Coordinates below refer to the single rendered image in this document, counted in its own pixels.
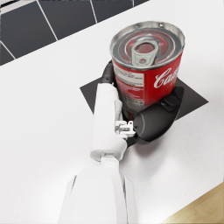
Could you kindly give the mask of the red soup can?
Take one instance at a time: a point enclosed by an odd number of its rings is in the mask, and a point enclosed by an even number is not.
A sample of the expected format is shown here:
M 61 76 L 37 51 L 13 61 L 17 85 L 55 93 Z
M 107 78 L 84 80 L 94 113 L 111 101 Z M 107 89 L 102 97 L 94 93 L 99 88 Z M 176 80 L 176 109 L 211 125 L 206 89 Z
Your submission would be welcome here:
M 112 38 L 109 50 L 128 119 L 173 90 L 184 47 L 177 26 L 157 21 L 132 24 Z

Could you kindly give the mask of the dark grey square mat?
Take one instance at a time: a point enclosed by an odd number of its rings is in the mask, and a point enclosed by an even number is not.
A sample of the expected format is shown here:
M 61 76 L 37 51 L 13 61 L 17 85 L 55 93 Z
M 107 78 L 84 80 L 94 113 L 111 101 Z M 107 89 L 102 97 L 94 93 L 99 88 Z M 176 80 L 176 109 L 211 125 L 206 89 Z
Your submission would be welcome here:
M 101 81 L 101 78 L 94 80 L 80 88 L 85 99 L 87 100 L 88 106 L 92 109 L 93 113 L 95 111 L 95 98 L 96 98 L 97 85 L 100 83 L 100 81 Z M 179 119 L 182 116 L 185 116 L 186 114 L 194 111 L 195 109 L 207 103 L 207 100 L 205 98 L 203 98 L 201 95 L 199 95 L 190 87 L 188 87 L 184 82 L 179 80 L 177 84 L 175 85 L 175 87 L 183 87 L 185 90 L 183 100 L 175 120 Z M 126 122 L 134 119 L 134 117 L 132 118 L 126 117 L 123 110 L 122 110 L 122 118 Z M 129 137 L 127 139 L 128 146 L 131 146 L 135 143 L 140 143 L 140 142 L 145 142 L 145 141 L 137 139 L 135 136 Z

